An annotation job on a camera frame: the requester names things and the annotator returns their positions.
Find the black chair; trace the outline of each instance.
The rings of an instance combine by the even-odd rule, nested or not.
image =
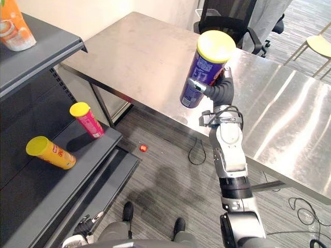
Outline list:
[[[243,37],[249,33],[253,54],[258,54],[262,44],[254,30],[248,27],[257,0],[205,0],[201,19],[194,23],[193,30],[202,34],[208,30],[220,30],[232,37],[237,48],[242,48]]]
[[[285,14],[283,14],[281,16],[281,18],[279,18],[279,20],[277,21],[275,27],[273,28],[272,32],[281,34],[284,31],[284,23],[283,23],[283,18],[285,17]],[[265,58],[265,55],[267,53],[267,50],[265,48],[270,47],[270,40],[265,40],[265,45],[262,46],[262,51],[263,54],[261,55],[262,58]]]

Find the black cable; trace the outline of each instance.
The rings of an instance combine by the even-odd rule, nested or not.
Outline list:
[[[203,150],[203,154],[204,154],[203,161],[201,163],[193,163],[192,160],[191,160],[191,158],[190,158],[190,154],[191,154],[193,148],[196,146],[197,141],[198,141],[198,138],[195,137],[195,143],[192,146],[192,148],[190,149],[190,151],[188,152],[188,160],[191,162],[191,164],[194,164],[194,165],[200,165],[200,164],[203,164],[206,161],[206,151],[205,151],[205,148],[203,147],[203,144],[202,144],[202,140],[201,139],[200,139],[200,144],[201,144],[201,147],[202,147],[202,150]]]
[[[318,231],[277,231],[277,232],[268,232],[267,235],[274,235],[274,234],[291,234],[291,233],[311,233],[311,234],[320,234],[320,235],[323,235],[325,236],[326,238],[328,238],[329,240],[331,240],[331,238],[324,234],[324,233],[321,233],[321,232],[318,232]]]
[[[262,171],[262,173],[263,173],[263,175],[264,175],[265,181],[268,182],[267,176],[266,176],[266,174],[264,173],[264,171]],[[274,191],[274,192],[279,192],[280,189],[272,190],[272,191]]]
[[[291,207],[291,209],[292,210],[295,210],[296,209],[296,201],[297,200],[302,200],[303,202],[305,202],[308,206],[309,206],[309,208],[310,209],[307,209],[307,208],[299,208],[298,210],[297,210],[297,216],[298,216],[298,219],[300,220],[300,222],[302,223],[302,224],[304,224],[304,225],[306,225],[306,226],[310,226],[310,225],[312,225],[315,221],[319,224],[319,231],[318,231],[318,240],[320,240],[320,237],[321,237],[321,226],[326,226],[326,227],[329,227],[329,226],[331,226],[331,224],[324,224],[324,223],[322,223],[321,221],[320,221],[320,219],[318,218],[318,216],[317,216],[317,214],[316,214],[316,212],[315,212],[315,210],[314,210],[314,208],[312,207],[312,205],[311,205],[311,203],[310,202],[308,202],[307,200],[305,200],[305,199],[302,199],[302,198],[297,198],[297,197],[291,197],[291,198],[289,198],[289,200],[288,200],[288,202],[289,202],[289,205],[290,205],[290,207]],[[312,215],[312,217],[313,217],[313,219],[312,219],[312,221],[310,222],[310,223],[306,223],[306,222],[304,222],[303,220],[302,220],[302,218],[300,217],[300,212],[308,212],[308,213],[310,213],[311,215]]]
[[[323,244],[321,241],[319,241],[317,239],[310,240],[309,247],[314,248],[316,243],[319,244],[320,247],[326,248],[325,244]]]
[[[308,202],[308,201],[305,200],[305,199],[297,198],[297,197],[290,197],[290,198],[288,199],[288,203],[289,203],[290,208],[291,208],[292,210],[296,210],[296,202],[297,202],[297,200],[302,200],[302,201],[305,202],[305,203],[309,206],[309,208],[310,208],[310,209],[307,209],[307,208],[299,208],[299,209],[297,210],[297,216],[298,216],[299,221],[300,221],[302,224],[306,225],[306,226],[310,226],[310,225],[312,225],[314,222],[317,222],[317,223],[319,224],[319,231],[278,231],[278,232],[273,232],[273,233],[267,233],[267,235],[274,235],[274,234],[288,234],[288,233],[295,233],[295,232],[296,232],[296,233],[303,233],[303,232],[304,232],[304,233],[314,233],[314,234],[318,234],[318,240],[316,240],[316,239],[312,239],[312,240],[310,241],[310,247],[311,247],[311,248],[314,248],[315,243],[317,243],[321,248],[326,248],[326,246],[325,246],[325,245],[321,242],[321,240],[320,240],[320,239],[321,239],[321,235],[327,237],[329,240],[331,240],[331,238],[330,238],[328,235],[321,233],[321,226],[329,227],[329,226],[331,226],[331,224],[324,224],[324,223],[322,223],[322,222],[320,221],[320,219],[318,218],[318,216],[317,216],[317,214],[316,214],[316,212],[315,212],[315,209],[313,208],[313,206],[311,205],[311,203]],[[300,213],[301,213],[301,212],[308,212],[308,213],[310,213],[311,216],[313,217],[312,221],[311,221],[311,222],[305,222],[305,221],[303,221],[302,218],[300,217]]]

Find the gray carpet floor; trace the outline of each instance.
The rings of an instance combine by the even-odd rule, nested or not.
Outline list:
[[[132,225],[133,237],[137,239],[172,238],[173,225],[177,217],[187,222],[187,231],[193,233],[200,247],[223,247],[220,235],[219,216],[224,213],[220,202],[220,189],[212,161],[212,149],[203,143],[207,159],[202,165],[188,161],[188,152],[194,145],[194,137],[173,128],[156,117],[133,108],[117,125],[124,136],[120,146],[142,161],[128,183],[106,213],[96,229],[96,236],[111,222],[121,220],[123,206],[131,201],[135,207]],[[147,152],[139,146],[146,144]],[[192,151],[195,162],[203,159],[199,146]],[[265,182],[261,171],[249,166],[252,184]],[[279,192],[255,193],[260,215],[269,233],[287,230],[318,231],[316,223],[303,225],[288,205],[289,197],[302,197],[312,203],[320,220],[331,223],[331,206],[293,189]],[[298,203],[297,208],[307,207]],[[311,216],[302,215],[308,222]],[[331,228],[322,227],[322,232],[331,237]],[[268,238],[282,247],[309,247],[315,234],[278,234]],[[321,237],[331,247],[331,240]]]
[[[266,59],[284,64],[307,37],[317,35],[330,21],[330,0],[293,0],[285,11],[284,32],[281,34],[271,32],[268,37],[271,46],[267,48]],[[331,27],[323,36],[331,42]],[[287,66],[312,76],[326,62],[327,58],[307,49],[296,61],[289,62]],[[316,78],[321,78],[330,68],[331,64]],[[331,72],[322,81],[331,84]]]

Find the shelf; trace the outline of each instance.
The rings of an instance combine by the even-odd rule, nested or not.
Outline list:
[[[116,130],[104,129],[104,136],[94,140],[75,120],[53,141],[77,158],[73,168],[63,170],[34,158],[1,190],[2,247],[34,246],[54,220],[69,211],[121,138]]]
[[[23,14],[37,43],[13,52],[0,44],[0,100],[29,83],[40,71],[50,69],[78,50],[87,52],[82,39],[58,27]]]
[[[59,247],[65,239],[72,236],[74,228],[86,215],[89,214],[92,218],[100,211],[106,212],[140,160],[116,147],[109,161],[105,163],[106,165],[94,177],[85,192],[72,206],[70,212],[63,218],[52,237],[43,246],[44,248]]]

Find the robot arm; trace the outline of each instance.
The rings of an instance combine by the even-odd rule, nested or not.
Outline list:
[[[214,86],[191,78],[188,83],[214,102],[214,112],[204,111],[199,124],[211,128],[209,139],[214,150],[222,206],[227,211],[220,217],[224,246],[275,247],[265,239],[265,231],[248,180],[247,163],[242,149],[243,116],[237,107],[231,105],[234,97],[231,69],[225,67]]]

